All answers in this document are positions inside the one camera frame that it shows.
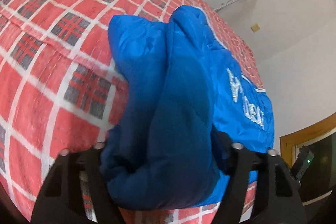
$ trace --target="red plaid blanket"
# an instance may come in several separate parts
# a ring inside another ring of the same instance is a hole
[[[58,152],[104,141],[123,113],[127,83],[110,55],[111,17],[167,22],[180,5],[204,10],[218,40],[261,88],[250,48],[202,0],[0,0],[0,182],[27,219]],[[254,194],[255,184],[244,211]],[[92,211],[85,189],[83,196]],[[127,224],[209,224],[217,207],[122,213]]]

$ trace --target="white logo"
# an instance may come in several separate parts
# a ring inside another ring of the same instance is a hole
[[[250,104],[248,98],[244,96],[243,87],[237,77],[234,77],[232,72],[227,68],[226,69],[229,79],[230,79],[230,86],[232,91],[232,99],[235,103],[238,102],[239,93],[243,96],[243,111],[245,116],[250,119],[252,122],[260,125],[263,130],[264,128],[264,112],[260,110],[259,106],[255,106],[254,104]]]

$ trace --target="black mount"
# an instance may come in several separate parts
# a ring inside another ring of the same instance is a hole
[[[226,133],[217,132],[217,135],[227,153],[223,172],[231,178],[212,224],[239,223],[251,170],[258,171],[256,197],[251,218],[243,224],[307,224],[298,193],[300,184],[277,151],[253,152],[240,143],[232,143]],[[32,224],[94,223],[85,215],[79,181],[81,170],[88,175],[98,223],[125,224],[99,173],[101,150],[98,148],[103,146],[98,143],[96,148],[84,152],[62,152],[58,156],[37,197]]]

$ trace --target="wall switch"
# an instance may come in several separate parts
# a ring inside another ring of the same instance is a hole
[[[254,24],[254,25],[251,27],[251,29],[252,29],[253,32],[257,32],[257,31],[260,30],[260,27],[259,27],[258,24]]]

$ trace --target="quilted fabric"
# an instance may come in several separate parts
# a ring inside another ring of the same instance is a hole
[[[110,55],[112,16],[167,22],[183,4],[204,10],[217,39],[261,88],[249,47],[202,0],[0,0],[0,182],[27,219],[58,152],[105,140],[122,116],[128,87]],[[253,184],[245,210],[254,193]],[[217,207],[122,212],[129,224],[208,224]]]
[[[274,140],[265,90],[244,79],[198,8],[177,8],[169,23],[114,16],[108,35],[115,65],[129,83],[124,115],[101,153],[112,199],[130,210],[221,201],[230,177],[218,168],[225,162],[212,149],[223,150],[211,137],[213,125],[265,153]],[[251,172],[249,182],[255,181]]]

